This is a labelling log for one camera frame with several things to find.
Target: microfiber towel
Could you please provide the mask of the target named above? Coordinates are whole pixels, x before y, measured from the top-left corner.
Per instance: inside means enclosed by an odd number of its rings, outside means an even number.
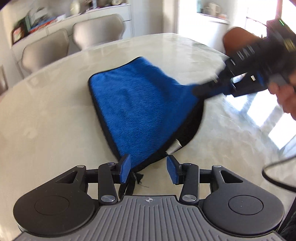
[[[180,85],[143,57],[92,75],[90,93],[116,158],[130,154],[131,167],[139,171],[164,158],[182,135],[189,136],[181,143],[187,144],[198,129],[203,110],[203,102],[192,94],[194,86]]]

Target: black and white circular logo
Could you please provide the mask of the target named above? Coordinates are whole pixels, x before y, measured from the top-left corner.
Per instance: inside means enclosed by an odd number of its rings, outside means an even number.
[[[145,199],[145,201],[150,203],[150,202],[153,202],[154,199],[152,199],[151,197],[148,197],[148,198]]]

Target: kettle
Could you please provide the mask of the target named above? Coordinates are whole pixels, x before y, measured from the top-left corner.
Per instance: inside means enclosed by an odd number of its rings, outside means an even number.
[[[212,15],[212,16],[218,16],[219,13],[221,12],[221,7],[216,4],[216,3],[213,3],[213,2],[210,2],[209,3],[209,14]]]

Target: glossy oval table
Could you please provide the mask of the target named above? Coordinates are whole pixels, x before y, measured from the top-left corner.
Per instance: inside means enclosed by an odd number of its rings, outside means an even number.
[[[225,58],[176,34],[142,36],[68,56],[10,89],[0,102],[1,241],[10,241],[20,233],[12,213],[20,196],[76,165],[94,169],[115,161],[87,81],[96,72],[116,68],[138,56],[146,57],[181,84],[201,83],[214,76],[223,68]],[[223,165],[277,195],[288,209],[294,195],[261,176],[264,164],[278,160],[280,155],[268,138],[271,124],[259,128],[248,119],[244,111],[255,99],[242,98],[235,101],[220,95],[207,100],[199,132],[174,155],[181,163],[195,163],[204,169]],[[141,173],[144,178],[135,194],[179,196],[182,187],[172,184],[165,160]],[[283,175],[294,180],[289,172]],[[96,198],[96,185],[91,184],[88,193]],[[200,197],[208,194],[208,185],[202,184]]]

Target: chair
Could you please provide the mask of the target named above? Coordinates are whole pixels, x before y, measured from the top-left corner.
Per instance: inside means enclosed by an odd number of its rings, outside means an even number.
[[[27,45],[22,53],[22,66],[29,73],[66,57],[69,49],[66,29],[61,29]]]
[[[260,38],[254,34],[251,34],[247,30],[244,30],[243,28],[232,28],[223,37],[223,45],[226,55],[229,56],[247,44],[251,44],[258,39]]]
[[[8,90],[8,85],[4,73],[3,65],[0,66],[0,95],[2,95],[5,91]]]
[[[84,50],[119,40],[124,31],[125,25],[121,17],[117,14],[111,14],[74,24],[73,40],[80,50]]]

